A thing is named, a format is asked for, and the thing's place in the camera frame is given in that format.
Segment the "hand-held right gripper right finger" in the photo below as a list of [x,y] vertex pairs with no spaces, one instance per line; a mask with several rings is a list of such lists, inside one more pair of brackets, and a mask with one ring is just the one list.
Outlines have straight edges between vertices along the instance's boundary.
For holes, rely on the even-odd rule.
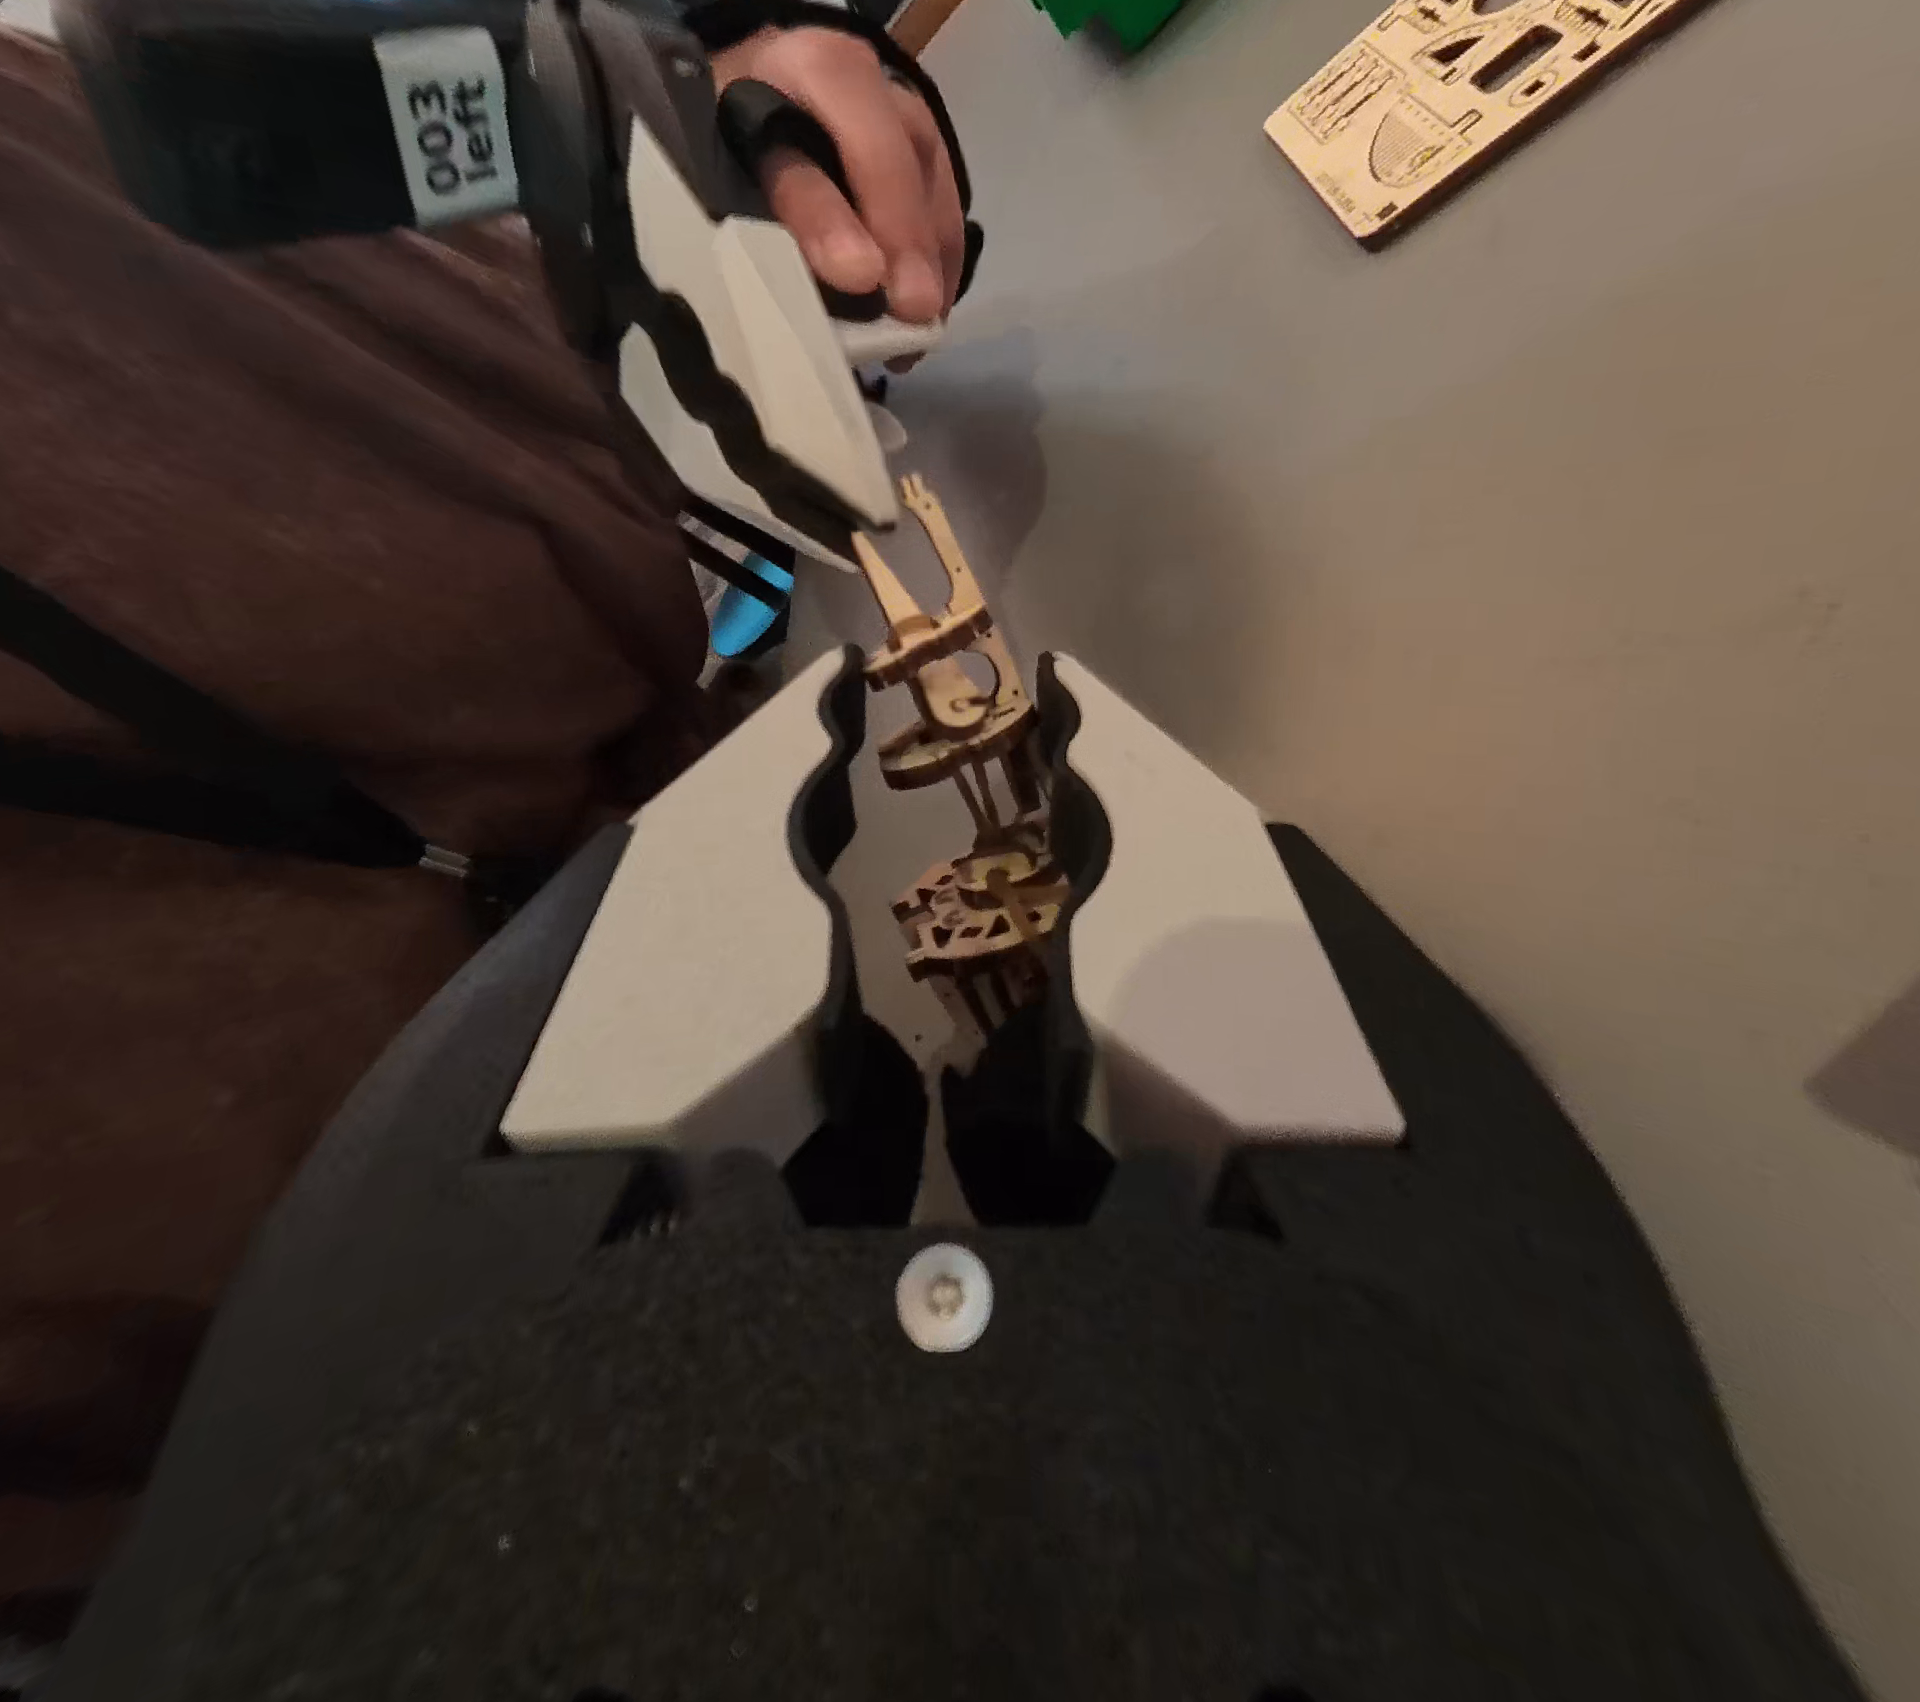
[[1035,1010],[944,1079],[949,1152],[1227,1157],[1408,1134],[1253,801],[1082,659],[1039,655],[1068,893]]

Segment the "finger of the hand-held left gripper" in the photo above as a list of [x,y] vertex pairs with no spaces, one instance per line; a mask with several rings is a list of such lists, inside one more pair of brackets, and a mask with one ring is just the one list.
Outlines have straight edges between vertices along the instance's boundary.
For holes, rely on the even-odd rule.
[[659,345],[638,323],[620,338],[616,386],[636,426],[683,489],[692,513],[722,516],[730,534],[778,539],[834,571],[856,571],[856,516],[765,440],[745,397],[719,375],[719,417],[692,408],[665,372]]
[[625,194],[636,264],[655,293],[638,320],[683,401],[719,419],[725,378],[765,441],[854,518],[900,520],[874,417],[790,231],[756,216],[713,218],[643,118],[630,120]]

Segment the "blue and black object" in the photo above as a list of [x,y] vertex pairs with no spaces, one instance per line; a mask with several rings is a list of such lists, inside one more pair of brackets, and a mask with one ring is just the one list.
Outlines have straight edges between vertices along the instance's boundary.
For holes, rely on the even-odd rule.
[[692,499],[678,529],[719,664],[778,651],[791,627],[796,550],[765,528]]

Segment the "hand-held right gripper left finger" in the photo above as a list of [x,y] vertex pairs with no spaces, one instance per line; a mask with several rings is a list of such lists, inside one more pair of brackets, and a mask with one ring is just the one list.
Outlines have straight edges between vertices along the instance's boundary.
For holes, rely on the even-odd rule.
[[516,1156],[790,1157],[914,1126],[832,872],[866,737],[857,648],[803,664],[639,808],[500,1116]]

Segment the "wooden model assembly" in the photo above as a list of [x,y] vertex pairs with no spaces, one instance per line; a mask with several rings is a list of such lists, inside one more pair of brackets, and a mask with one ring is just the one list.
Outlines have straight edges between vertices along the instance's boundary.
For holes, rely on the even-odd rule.
[[877,777],[892,793],[952,793],[969,836],[896,893],[892,915],[910,977],[973,1058],[1043,994],[1068,900],[1049,771],[1034,698],[996,651],[934,662],[910,687],[915,715],[877,744]]

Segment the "person's left hand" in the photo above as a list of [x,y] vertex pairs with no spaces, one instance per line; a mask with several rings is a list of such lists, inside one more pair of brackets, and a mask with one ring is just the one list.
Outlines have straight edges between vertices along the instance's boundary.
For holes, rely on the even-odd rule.
[[910,326],[945,320],[963,273],[963,208],[924,98],[869,42],[822,27],[759,30],[717,50],[711,72],[719,89],[752,79],[779,92],[834,143],[846,185],[786,147],[759,166],[765,202],[816,281],[883,293]]

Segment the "forked wooden model part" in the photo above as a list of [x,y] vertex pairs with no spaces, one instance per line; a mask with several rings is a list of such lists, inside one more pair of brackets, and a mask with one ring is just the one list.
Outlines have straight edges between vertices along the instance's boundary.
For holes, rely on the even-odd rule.
[[993,627],[993,611],[938,492],[917,472],[902,474],[896,487],[903,513],[920,526],[945,574],[947,594],[944,608],[924,610],[874,539],[863,529],[852,534],[857,571],[883,619],[883,640],[863,662],[866,681],[874,689],[900,686],[929,665],[973,650]]

